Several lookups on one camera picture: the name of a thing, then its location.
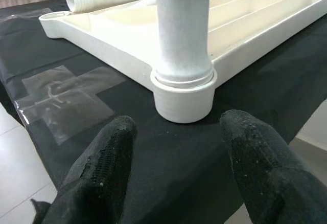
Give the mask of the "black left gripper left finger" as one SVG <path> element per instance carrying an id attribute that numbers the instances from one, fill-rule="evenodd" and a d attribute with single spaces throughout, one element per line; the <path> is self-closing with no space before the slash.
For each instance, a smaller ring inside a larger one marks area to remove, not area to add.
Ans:
<path id="1" fill-rule="evenodd" d="M 33 223 L 119 223 L 136 136 L 129 116 L 106 124 L 73 163 L 54 201 L 31 199 Z"/>

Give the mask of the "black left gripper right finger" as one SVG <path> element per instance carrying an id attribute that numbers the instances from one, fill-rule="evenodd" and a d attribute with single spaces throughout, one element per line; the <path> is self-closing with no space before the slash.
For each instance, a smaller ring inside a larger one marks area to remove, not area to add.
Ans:
<path id="1" fill-rule="evenodd" d="M 252 223 L 326 223 L 326 186 L 273 127 L 235 109 L 219 124 Z"/>

